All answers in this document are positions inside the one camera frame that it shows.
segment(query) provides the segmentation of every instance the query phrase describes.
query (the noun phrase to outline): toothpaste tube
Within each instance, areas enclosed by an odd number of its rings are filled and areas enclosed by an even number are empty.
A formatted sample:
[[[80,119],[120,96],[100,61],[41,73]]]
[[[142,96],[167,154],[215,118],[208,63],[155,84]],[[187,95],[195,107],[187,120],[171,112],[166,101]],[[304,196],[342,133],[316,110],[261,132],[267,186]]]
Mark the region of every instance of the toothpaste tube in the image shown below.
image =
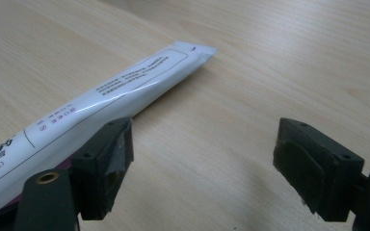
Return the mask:
[[[57,167],[106,122],[134,116],[204,64],[209,46],[177,41],[69,101],[0,144],[0,208],[32,175]]]

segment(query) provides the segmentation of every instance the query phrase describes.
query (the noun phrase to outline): wood grain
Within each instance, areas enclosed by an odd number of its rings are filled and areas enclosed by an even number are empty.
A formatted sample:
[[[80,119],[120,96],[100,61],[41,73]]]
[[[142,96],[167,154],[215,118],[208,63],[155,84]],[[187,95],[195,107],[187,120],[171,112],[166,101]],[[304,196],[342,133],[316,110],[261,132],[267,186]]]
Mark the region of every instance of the wood grain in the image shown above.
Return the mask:
[[[350,230],[273,148],[291,117],[370,172],[370,1],[0,0],[0,142],[176,39],[218,53],[134,118],[115,208],[82,230]]]

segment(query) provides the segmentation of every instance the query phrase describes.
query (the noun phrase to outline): wooden table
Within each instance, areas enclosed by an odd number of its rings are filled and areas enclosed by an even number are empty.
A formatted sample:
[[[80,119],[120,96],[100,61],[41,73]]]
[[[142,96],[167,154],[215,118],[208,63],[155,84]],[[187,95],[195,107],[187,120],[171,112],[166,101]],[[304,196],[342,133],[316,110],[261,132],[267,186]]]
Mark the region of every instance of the wooden table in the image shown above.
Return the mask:
[[[134,117],[135,162],[82,230],[350,230],[273,167],[278,120],[370,172],[370,1],[0,0],[0,142],[174,40],[218,53]]]

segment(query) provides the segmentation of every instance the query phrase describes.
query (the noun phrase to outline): table surface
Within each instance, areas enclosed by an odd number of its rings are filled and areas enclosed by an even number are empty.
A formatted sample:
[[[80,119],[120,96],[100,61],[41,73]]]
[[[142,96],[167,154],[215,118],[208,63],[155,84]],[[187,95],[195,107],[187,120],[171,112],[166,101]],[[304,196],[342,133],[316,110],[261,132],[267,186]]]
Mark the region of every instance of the table surface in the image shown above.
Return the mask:
[[[82,230],[351,230],[272,161],[290,117],[370,172],[370,1],[0,0],[0,143],[177,39],[218,52],[134,117],[113,212]]]

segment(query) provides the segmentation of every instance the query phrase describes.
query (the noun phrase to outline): white tube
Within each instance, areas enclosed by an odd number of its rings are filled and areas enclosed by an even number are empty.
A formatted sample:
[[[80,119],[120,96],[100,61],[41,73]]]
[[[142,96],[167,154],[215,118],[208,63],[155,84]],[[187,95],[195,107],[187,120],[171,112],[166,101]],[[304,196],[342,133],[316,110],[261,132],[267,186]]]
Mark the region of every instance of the white tube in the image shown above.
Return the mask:
[[[215,52],[177,41],[0,144],[0,208],[21,194],[30,176],[56,167],[106,122],[138,113]]]

